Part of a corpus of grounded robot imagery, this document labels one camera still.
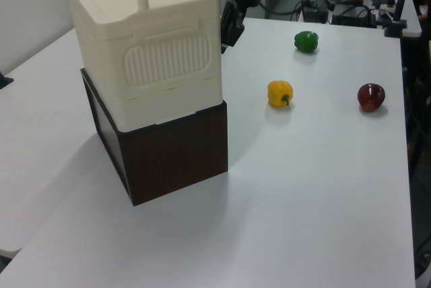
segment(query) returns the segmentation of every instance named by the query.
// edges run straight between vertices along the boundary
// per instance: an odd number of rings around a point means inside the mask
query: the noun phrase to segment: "black stand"
[[[385,28],[385,37],[401,38],[403,29],[407,27],[407,21],[399,20],[398,22],[389,22]]]
[[[13,82],[13,78],[4,77],[3,74],[0,73],[0,89],[8,86],[11,82]]]

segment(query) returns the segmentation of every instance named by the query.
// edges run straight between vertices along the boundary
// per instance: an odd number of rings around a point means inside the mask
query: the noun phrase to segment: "bell pepper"
[[[286,106],[294,98],[294,89],[287,81],[268,84],[268,102],[273,106]]]
[[[317,48],[319,36],[315,32],[302,31],[295,35],[295,46],[302,52],[310,53]]]

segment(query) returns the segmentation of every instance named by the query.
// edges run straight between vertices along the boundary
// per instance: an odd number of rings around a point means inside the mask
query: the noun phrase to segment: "white table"
[[[222,57],[229,172],[133,207],[104,153],[0,287],[415,287],[399,41],[245,24]],[[294,48],[303,30],[313,55]],[[267,103],[276,79],[290,109]],[[356,99],[368,82],[387,97],[372,114]]]
[[[1,256],[18,253],[102,152],[83,65],[73,30],[0,90]]]

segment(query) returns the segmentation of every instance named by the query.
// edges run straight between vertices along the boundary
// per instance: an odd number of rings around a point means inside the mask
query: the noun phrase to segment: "black cable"
[[[431,194],[427,191],[427,189],[425,188],[424,184],[422,184],[422,182],[420,181],[419,177],[416,175],[413,175],[419,182],[419,185],[422,187],[422,190],[426,193],[426,195],[431,199]]]
[[[431,143],[431,139],[429,138],[429,136],[426,134],[425,130],[420,125],[420,122],[415,117],[415,114],[413,114],[412,112],[410,112],[409,116],[411,116],[413,118],[413,121],[416,123],[416,126],[419,128],[419,131],[421,132],[422,136],[425,138],[426,142],[427,143]]]
[[[265,11],[269,12],[270,14],[275,14],[275,15],[292,15],[298,12],[301,12],[302,10],[302,6],[300,6],[298,9],[294,9],[292,11],[288,11],[288,12],[277,12],[274,10],[271,10],[270,8],[266,7],[264,4],[262,4],[262,2],[260,2],[259,0],[256,0],[259,4],[259,6],[264,9]]]
[[[418,252],[431,240],[431,234],[414,250],[413,255],[416,256]]]
[[[264,9],[265,11],[269,12],[270,14],[275,14],[275,15],[293,15],[295,13],[300,13],[302,10],[302,6],[300,6],[298,9],[294,9],[293,11],[288,11],[288,12],[277,12],[274,10],[271,10],[270,8],[266,7],[264,4],[261,3],[260,0],[256,0],[257,3],[259,4],[259,6]],[[304,4],[308,4],[310,0],[305,0]]]
[[[354,9],[354,8],[356,8],[356,7],[363,7],[364,8],[364,10],[362,10],[359,14],[361,14],[363,11],[367,11],[367,19],[366,19],[366,26],[368,26],[369,25],[369,23],[371,22],[371,10],[370,10],[370,8],[369,7],[367,7],[366,5],[353,5],[353,6],[351,6],[351,7],[349,7],[349,8],[347,8],[346,10],[344,10],[343,12],[341,12],[339,15],[338,15],[338,17],[342,17],[342,16],[344,16],[347,12],[349,12],[350,10],[352,10],[352,9]]]
[[[297,2],[297,4],[296,4],[296,5],[295,5],[295,7],[294,7],[294,11],[296,10],[296,7],[297,7],[299,4],[301,4],[301,1]],[[290,21],[292,21],[293,16],[294,16],[294,13],[292,13],[292,14],[290,15]],[[296,21],[298,21],[298,12],[296,13]]]

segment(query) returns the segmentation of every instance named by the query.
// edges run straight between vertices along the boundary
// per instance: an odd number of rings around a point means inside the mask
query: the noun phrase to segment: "cream plastic container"
[[[85,69],[118,130],[223,102],[220,0],[69,0]]]

